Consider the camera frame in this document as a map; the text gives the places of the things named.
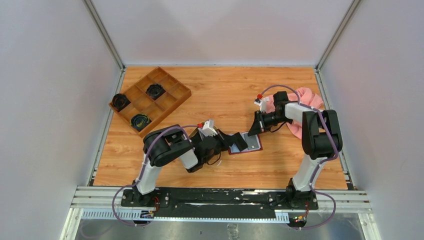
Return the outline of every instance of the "wooden tabletop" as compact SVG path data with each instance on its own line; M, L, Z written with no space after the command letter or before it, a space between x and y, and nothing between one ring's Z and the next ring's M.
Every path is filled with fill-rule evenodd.
M121 92L154 67L128 67ZM192 96L156 128L195 125L214 119L224 133L247 132L252 126L253 103L266 87L285 84L294 89L311 88L319 93L310 67L163 67L191 89ZM265 96L284 91L273 88ZM263 150L229 155L223 152L220 164L204 165L188 173L177 159L162 168L158 187L284 189L301 164L301 140L283 126L275 133L260 134ZM94 180L94 186L131 184L143 161L143 140L119 117L113 116ZM316 181L318 189L346 189L340 161L327 163Z

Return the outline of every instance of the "crumpled fabric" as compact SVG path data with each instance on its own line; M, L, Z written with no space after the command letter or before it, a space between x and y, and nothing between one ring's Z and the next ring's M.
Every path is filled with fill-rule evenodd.
M323 104L323 99L316 93L313 93L312 90L308 87L300 87L296 89L296 92L300 96L300 101L303 104L309 105L311 107L319 109ZM298 97L294 93L288 93L288 100L297 101ZM276 107L274 106L274 97L273 95L268 96L269 101L266 102L266 113L274 112ZM293 120L292 124L286 124L290 132L295 135L297 138L302 139L302 123Z

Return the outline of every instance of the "wooden compartment box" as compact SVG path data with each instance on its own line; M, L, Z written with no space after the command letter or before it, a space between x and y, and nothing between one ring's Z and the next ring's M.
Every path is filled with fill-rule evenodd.
M148 87L152 84L160 84L165 89L165 93L156 100L146 94ZM178 106L184 103L192 95L192 91L162 68L157 67L122 92L122 94L128 98L131 102L130 104L121 111L118 111L112 105L112 102L109 103L109 106L137 135L143 138ZM151 123L141 131L138 131L131 126L130 122L135 115L140 113L146 114L150 118Z

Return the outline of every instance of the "metal frame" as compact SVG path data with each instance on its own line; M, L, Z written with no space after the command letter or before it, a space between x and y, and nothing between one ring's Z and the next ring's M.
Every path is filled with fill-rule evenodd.
M118 80L115 93L118 93L120 91L120 88L122 86L122 82L125 75L125 69L126 66L123 64L117 50L115 49L105 27L102 24L102 21L93 5L92 0L82 0L84 4L87 7L88 12L90 13L91 17L93 18L100 34L102 35L107 47L109 48L113 58L116 61L116 64L121 68L121 76ZM362 1L361 0L353 0L349 9L347 10L343 20L341 21L340 25L338 26L336 32L334 33L331 41L329 42L327 48L325 49L321 59L319 60L318 64L314 66L315 70L315 77L321 92L321 96L324 101L324 105L326 108L331 108L332 104L330 99L327 96L327 87L323 81L323 77L321 74L321 69L324 66L326 60L328 59L329 55L331 54L333 48L337 44L337 41L341 37L343 31L346 29L347 24L353 17L354 13L358 9L358 6L360 5ZM94 177L96 176L97 167L100 161L101 154L103 152L103 148L106 141L106 136L108 134L108 130L111 124L113 112L109 111L109 115L107 118L107 121L105 123L105 127L103 130L103 133L100 138L100 144L97 151L97 155L95 157L95 162L93 166L93 170L89 176L88 182L90 183ZM343 171L346 176L346 182L350 182L354 185L353 180L351 179L349 175L349 162L346 161L346 157L343 152L340 153L340 162L343 168ZM91 216L90 213L93 213L93 218L108 218L110 216L111 208L112 208L112 199L116 191L119 189L119 187L113 187L113 186L78 186L74 195L74 198L72 200L72 203L70 205L70 209L68 212L68 216L66 218L66 222L64 224L62 234L60 239L63 240L73 240L75 239L78 227L80 224L80 220L83 218L87 218L88 216ZM257 189L255 192L272 192L272 191L281 191L281 189ZM376 222L374 220L373 211L371 209L370 202L368 200L368 196L365 191L358 191L358 190L325 190L324 193L327 193L331 195L336 200L336 212L337 213L356 213L358 214L358 217L360 219L360 223L362 226L362 231L365 236L365 238L368 240L374 240L374 239L381 239L380 234L377 229ZM118 194L117 199L120 199L122 197L122 191ZM326 198L325 196L318 195L317 196L319 209L318 210L311 210L311 212L316 213L330 213L333 210L333 203L330 201L330 199ZM121 211L123 214L122 217L127 217L131 219L132 213L134 213L135 210L152 210L148 207L121 207L118 204L115 203L115 208ZM284 216L284 214L288 213L298 213L303 212L303 210L276 210L276 216ZM280 219L271 219L270 223L278 223ZM214 221L221 221L226 222L229 221L229 219L185 219L185 218L173 218L173 219L167 219L165 218L157 218L155 221L197 221L197 222L210 222L211 220ZM236 219L234 221L252 221L251 219Z

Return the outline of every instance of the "gray wall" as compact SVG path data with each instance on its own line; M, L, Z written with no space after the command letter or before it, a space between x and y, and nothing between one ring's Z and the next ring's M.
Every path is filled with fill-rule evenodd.
M352 0L94 0L125 64L314 65Z
M58 239L119 78L81 0L0 2L0 238Z
M422 239L424 1L364 0L323 68L383 239Z

